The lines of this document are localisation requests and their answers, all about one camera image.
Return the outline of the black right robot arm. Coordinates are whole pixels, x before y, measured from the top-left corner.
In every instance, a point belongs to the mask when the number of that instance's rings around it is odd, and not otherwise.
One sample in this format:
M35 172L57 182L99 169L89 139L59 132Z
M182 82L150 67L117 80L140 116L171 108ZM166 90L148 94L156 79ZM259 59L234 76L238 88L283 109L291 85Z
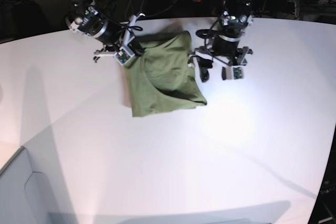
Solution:
M128 22L120 23L112 19L116 0L109 0L105 6L98 0L70 0L71 7L66 17L69 30L75 34L85 35L103 44L103 48L94 52L93 60L113 57L124 66L132 58L144 54L144 49L135 40L135 31L143 28L135 23L143 13L132 15Z

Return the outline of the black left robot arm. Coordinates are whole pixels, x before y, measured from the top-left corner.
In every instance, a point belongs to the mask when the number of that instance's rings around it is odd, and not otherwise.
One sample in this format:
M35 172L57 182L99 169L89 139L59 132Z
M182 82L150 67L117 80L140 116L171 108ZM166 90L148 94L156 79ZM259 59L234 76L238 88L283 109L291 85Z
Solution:
M239 80L244 77L247 55L253 50L247 46L240 48L239 42L246 28L253 22L253 0L223 0L222 11L208 29L196 31L203 39L203 45L189 55L195 59L201 81L209 80L209 69L214 63L222 67L223 80Z

